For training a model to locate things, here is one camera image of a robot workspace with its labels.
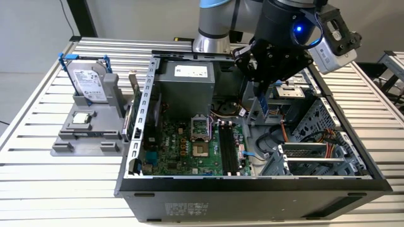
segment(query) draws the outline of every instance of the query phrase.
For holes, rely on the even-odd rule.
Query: aluminum extrusion table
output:
[[[124,92],[131,92],[128,71],[137,70],[139,75],[145,75],[151,50],[191,51],[191,43],[83,38],[80,42],[68,43],[64,52],[96,57],[108,54],[112,70],[119,74],[119,86]],[[393,194],[332,221],[200,222],[171,226],[404,226],[403,115],[356,63],[323,77],[388,178]],[[53,157],[49,154],[72,107],[72,94],[71,81],[56,61],[0,138],[1,227],[139,224],[125,201],[113,198],[121,158]]]

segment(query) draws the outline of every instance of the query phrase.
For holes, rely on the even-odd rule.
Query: green circuit board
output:
[[[203,129],[204,126],[199,125],[197,130],[203,131]],[[239,139],[239,136],[243,137],[240,126],[233,127],[233,135],[235,140]],[[213,124],[209,142],[192,142],[191,122],[165,121],[161,130],[161,144],[157,150],[157,162],[152,171],[145,171],[144,174],[223,176],[219,136],[219,128]],[[245,159],[245,166],[239,172],[240,175],[251,175],[248,159]]]

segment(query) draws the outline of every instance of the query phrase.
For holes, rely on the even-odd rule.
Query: floor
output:
[[[0,72],[0,121],[12,122],[44,75]],[[7,127],[0,123],[0,136]]]

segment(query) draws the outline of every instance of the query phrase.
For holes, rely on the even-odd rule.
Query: power cable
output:
[[[69,20],[68,20],[68,16],[65,15],[65,11],[64,11],[64,6],[63,6],[63,2],[61,0],[60,1],[60,4],[61,4],[61,10],[63,10],[63,14],[64,14],[64,18],[65,18],[65,21],[68,22],[68,25],[71,27],[71,23],[69,23]],[[72,33],[72,36],[75,36],[75,32],[73,32],[73,28],[71,27],[71,33]]]

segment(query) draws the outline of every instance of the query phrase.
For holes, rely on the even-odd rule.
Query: black pole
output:
[[[81,37],[97,37],[87,0],[67,0]]]

